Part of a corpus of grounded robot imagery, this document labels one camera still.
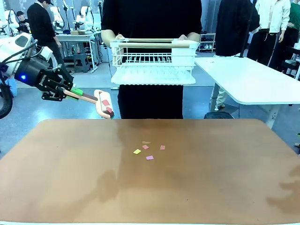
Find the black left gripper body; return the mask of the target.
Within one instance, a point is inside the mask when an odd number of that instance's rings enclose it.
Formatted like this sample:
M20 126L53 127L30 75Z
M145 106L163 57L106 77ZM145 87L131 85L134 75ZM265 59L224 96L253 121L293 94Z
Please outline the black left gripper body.
M50 64L39 58L22 60L14 78L40 91L55 91L61 82L61 78L50 67Z

